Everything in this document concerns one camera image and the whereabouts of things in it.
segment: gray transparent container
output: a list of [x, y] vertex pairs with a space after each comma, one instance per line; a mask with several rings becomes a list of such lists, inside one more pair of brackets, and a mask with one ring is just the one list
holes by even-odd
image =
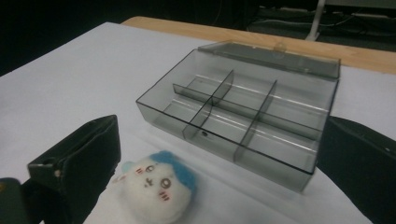
[[193, 50], [136, 103], [152, 125], [301, 191], [338, 78], [338, 60], [223, 42]]

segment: white plush toy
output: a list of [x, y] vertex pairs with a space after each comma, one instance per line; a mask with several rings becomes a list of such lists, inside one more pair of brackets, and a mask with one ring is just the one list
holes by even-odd
[[195, 191], [192, 172], [169, 151], [161, 151], [122, 166], [124, 174], [115, 182], [123, 184], [123, 194], [134, 215], [147, 223], [167, 224], [179, 219]]

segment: pink cheek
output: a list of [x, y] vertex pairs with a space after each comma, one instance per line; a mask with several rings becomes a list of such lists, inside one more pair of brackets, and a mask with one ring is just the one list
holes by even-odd
[[171, 200], [171, 196], [170, 196], [169, 192], [166, 190], [161, 190], [160, 193], [158, 194], [158, 196], [160, 197], [160, 200], [163, 202], [167, 202], [167, 201]]
[[143, 173], [145, 173], [145, 171], [142, 168], [139, 168], [137, 170], [134, 171], [137, 175], [141, 175]]

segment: white tabletop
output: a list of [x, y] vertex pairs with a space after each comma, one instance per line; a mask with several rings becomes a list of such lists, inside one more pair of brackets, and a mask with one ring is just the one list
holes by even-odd
[[[0, 176], [26, 181], [27, 163], [85, 122], [116, 114], [121, 163], [167, 149], [197, 174], [179, 223], [370, 223], [319, 169], [299, 194], [144, 121], [134, 101], [209, 43], [105, 23], [0, 77]], [[332, 115], [396, 138], [395, 87], [396, 76], [342, 67]], [[86, 223], [137, 223], [117, 193], [109, 184]]]

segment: dark background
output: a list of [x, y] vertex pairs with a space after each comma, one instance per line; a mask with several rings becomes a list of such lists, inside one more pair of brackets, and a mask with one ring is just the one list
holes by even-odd
[[[261, 20], [312, 22], [317, 3], [318, 0], [1, 0], [0, 76], [106, 21], [121, 23], [134, 16], [304, 38], [309, 33], [309, 25], [262, 23]], [[296, 16], [295, 13], [279, 10], [282, 7], [302, 8], [305, 12]], [[354, 7], [326, 9], [328, 14], [341, 10], [346, 15], [361, 10]], [[382, 26], [383, 29], [377, 32], [390, 31], [390, 34], [378, 38], [362, 33], [355, 35], [345, 32], [345, 29], [327, 29], [318, 41], [396, 51], [396, 20], [392, 19], [396, 15], [395, 10], [366, 8], [364, 12], [388, 15], [389, 19], [387, 23], [382, 20], [365, 24], [350, 20], [346, 25], [355, 24], [343, 28], [365, 31], [367, 27], [374, 30]], [[337, 18], [330, 17], [332, 21], [336, 22]]]

